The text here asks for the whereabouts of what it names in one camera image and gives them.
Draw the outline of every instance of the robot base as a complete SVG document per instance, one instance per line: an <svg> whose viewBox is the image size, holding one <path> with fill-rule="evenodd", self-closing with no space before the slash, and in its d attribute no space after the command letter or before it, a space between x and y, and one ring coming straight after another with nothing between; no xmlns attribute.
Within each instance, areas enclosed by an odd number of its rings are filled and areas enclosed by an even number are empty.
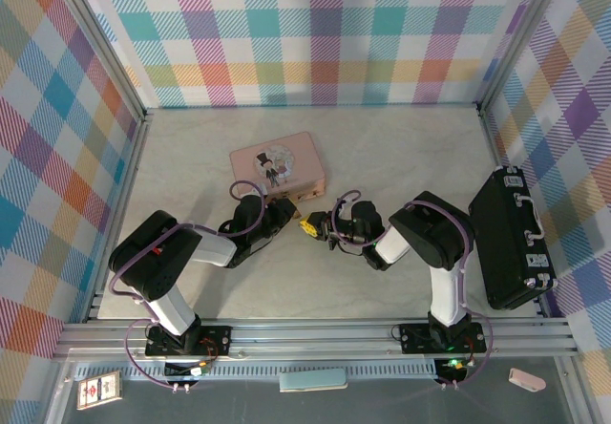
<svg viewBox="0 0 611 424"><path fill-rule="evenodd" d="M474 353L484 353L486 341L483 336L481 324L470 323L456 342L444 349L431 338L429 324L399 325L401 351L404 354L469 354L472 348L467 339L472 341Z"/></svg>
<svg viewBox="0 0 611 424"><path fill-rule="evenodd" d="M181 350L177 345L177 340L170 333L159 326L151 327L146 337L148 342L144 355L147 357L154 356L195 356L208 357L212 355L223 357L229 354L229 346L231 344L231 327L229 326L199 326L197 327L198 343L195 343L193 348L188 352Z"/></svg>

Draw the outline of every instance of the plaid backdrop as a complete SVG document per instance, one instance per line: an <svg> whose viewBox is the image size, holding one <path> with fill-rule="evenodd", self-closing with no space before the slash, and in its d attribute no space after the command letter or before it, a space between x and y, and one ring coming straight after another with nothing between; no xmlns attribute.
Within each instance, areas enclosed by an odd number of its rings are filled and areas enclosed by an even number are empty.
<svg viewBox="0 0 611 424"><path fill-rule="evenodd" d="M164 107L471 102L529 2L89 1Z"/></svg>
<svg viewBox="0 0 611 424"><path fill-rule="evenodd" d="M484 74L484 79L479 86L479 90L477 92L476 101L480 101L486 90L490 85L490 81L496 73L496 68L498 68L499 63L505 56L505 53L509 49L511 42L514 40L514 34L516 33L517 28L522 24L522 20L524 18L525 12L528 9L528 6L531 4L533 0L520 0L519 5L517 6L516 13L512 18L511 23L507 27L507 30L503 34L503 37L500 40L500 43L496 46L495 56L493 60L488 65L488 69Z"/></svg>
<svg viewBox="0 0 611 424"><path fill-rule="evenodd" d="M611 422L611 0L554 0L493 107L559 274L552 298Z"/></svg>
<svg viewBox="0 0 611 424"><path fill-rule="evenodd" d="M63 0L0 0L0 423L30 423L136 121Z"/></svg>

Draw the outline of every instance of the yellow object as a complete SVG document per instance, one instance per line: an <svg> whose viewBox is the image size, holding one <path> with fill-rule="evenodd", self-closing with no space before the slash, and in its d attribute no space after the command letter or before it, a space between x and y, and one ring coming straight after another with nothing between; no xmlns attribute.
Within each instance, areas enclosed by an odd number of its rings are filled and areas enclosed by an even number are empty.
<svg viewBox="0 0 611 424"><path fill-rule="evenodd" d="M299 226L309 236L311 236L312 238L316 238L318 236L318 233L316 232L316 228L314 228L314 226L307 221L308 219L309 219L309 216L306 219L303 219L302 221L300 221Z"/></svg>

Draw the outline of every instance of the black mounting plate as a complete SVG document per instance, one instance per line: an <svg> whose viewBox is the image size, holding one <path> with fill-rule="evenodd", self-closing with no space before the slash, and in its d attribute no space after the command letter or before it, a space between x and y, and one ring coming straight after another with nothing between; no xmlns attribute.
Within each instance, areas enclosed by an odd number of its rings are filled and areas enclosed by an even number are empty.
<svg viewBox="0 0 611 424"><path fill-rule="evenodd" d="M208 338L214 342L219 348L219 357L229 355L229 347L231 346L231 327L230 326L201 326L199 327L199 339L203 341ZM210 351L209 343L197 343L196 347L188 354L178 352L173 348L174 340L159 326L151 327L148 331L147 338L149 343L146 345L144 355L148 356L182 356L189 355L193 357L208 357Z"/></svg>
<svg viewBox="0 0 611 424"><path fill-rule="evenodd" d="M471 348L464 341L467 337L473 340L474 353L484 353L486 352L486 340L483 338L483 335L484 331L481 324L476 322L470 323L465 334L460 337L460 342L453 345L451 349L444 349L431 338L429 324L399 325L401 351L404 354L469 354Z"/></svg>

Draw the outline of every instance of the pink tin box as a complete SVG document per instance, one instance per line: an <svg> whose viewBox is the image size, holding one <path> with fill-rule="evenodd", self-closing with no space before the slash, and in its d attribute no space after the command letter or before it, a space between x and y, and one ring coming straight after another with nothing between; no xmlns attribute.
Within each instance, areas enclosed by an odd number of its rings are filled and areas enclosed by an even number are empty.
<svg viewBox="0 0 611 424"><path fill-rule="evenodd" d="M325 171L307 132L236 150L229 156L236 180L264 184L270 196L303 201L325 193ZM243 195L251 191L237 187Z"/></svg>

